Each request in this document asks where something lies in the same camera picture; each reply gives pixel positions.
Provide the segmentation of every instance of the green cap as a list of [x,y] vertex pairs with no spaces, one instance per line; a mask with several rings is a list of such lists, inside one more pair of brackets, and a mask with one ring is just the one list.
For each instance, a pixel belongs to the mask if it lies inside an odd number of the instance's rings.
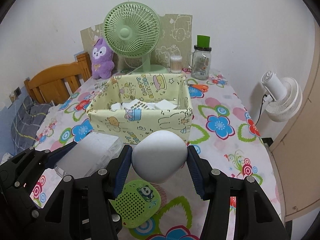
[[208,48],[210,45],[210,37],[204,35],[197,35],[197,47]]

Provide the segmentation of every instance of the black jar lid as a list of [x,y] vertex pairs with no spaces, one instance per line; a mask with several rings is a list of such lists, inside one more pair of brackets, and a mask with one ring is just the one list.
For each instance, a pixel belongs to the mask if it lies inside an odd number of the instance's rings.
[[207,51],[207,52],[211,52],[211,50],[212,50],[211,47],[201,48],[201,47],[198,47],[197,45],[194,45],[193,48],[196,49],[196,50]]

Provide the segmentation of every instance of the purple plush toy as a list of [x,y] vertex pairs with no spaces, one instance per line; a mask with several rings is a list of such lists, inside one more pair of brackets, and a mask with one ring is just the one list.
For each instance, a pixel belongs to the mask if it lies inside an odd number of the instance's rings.
[[103,38],[99,38],[92,51],[92,77],[108,79],[115,67],[112,61],[113,51]]

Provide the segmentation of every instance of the white wall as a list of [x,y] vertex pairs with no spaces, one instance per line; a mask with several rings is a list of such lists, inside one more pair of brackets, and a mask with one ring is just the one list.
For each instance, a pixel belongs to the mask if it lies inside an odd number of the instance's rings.
[[308,231],[319,212],[320,207],[302,217],[292,220],[291,240],[300,240]]
[[[0,102],[52,65],[72,62],[82,51],[80,30],[101,23],[128,0],[17,0],[0,25]],[[292,76],[304,88],[314,51],[313,17],[302,0],[135,0],[160,15],[193,15],[192,41],[211,36],[212,67],[230,80],[253,118],[259,114],[263,73]],[[272,137],[284,124],[262,118]]]

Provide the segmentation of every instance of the glass jar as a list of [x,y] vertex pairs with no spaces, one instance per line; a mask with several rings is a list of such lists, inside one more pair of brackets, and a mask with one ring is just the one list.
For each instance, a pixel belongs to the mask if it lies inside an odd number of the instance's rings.
[[211,47],[201,48],[194,46],[195,51],[188,55],[188,66],[191,68],[191,77],[207,80],[209,77],[210,63],[211,63]]

